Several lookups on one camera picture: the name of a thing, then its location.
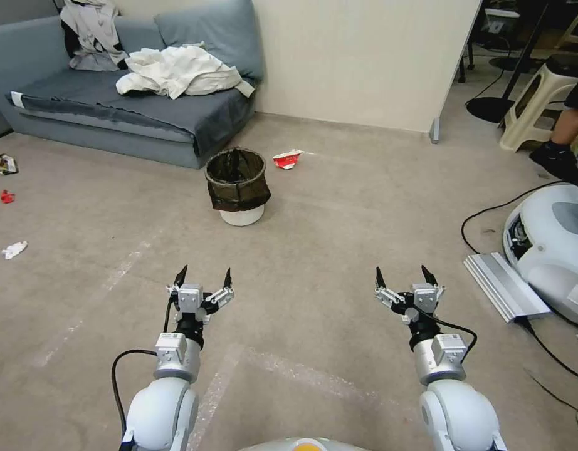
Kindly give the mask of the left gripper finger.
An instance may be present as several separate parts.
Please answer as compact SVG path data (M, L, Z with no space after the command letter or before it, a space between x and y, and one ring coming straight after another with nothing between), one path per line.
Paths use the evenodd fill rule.
M207 295L203 301L205 311L218 311L234 298L234 289L231 277L231 268L226 271L223 287Z
M184 284L185 278L186 278L186 273L187 273L187 265L185 265L176 275L174 282L168 286L166 286L166 289L168 291L168 293L170 295L176 295L179 291L179 289L181 288L181 286Z

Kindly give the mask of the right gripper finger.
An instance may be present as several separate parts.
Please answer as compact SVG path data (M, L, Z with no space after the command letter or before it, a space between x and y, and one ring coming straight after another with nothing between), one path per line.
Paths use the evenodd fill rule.
M381 269L376 267L376 298L385 306L406 306L406 298L386 287Z
M424 279L426 281L426 283L432 285L433 288L435 288L436 291L436 298L440 299L441 296L443 295L446 287L444 285L441 285L435 275L429 271L425 265L421 265L421 271L423 273Z

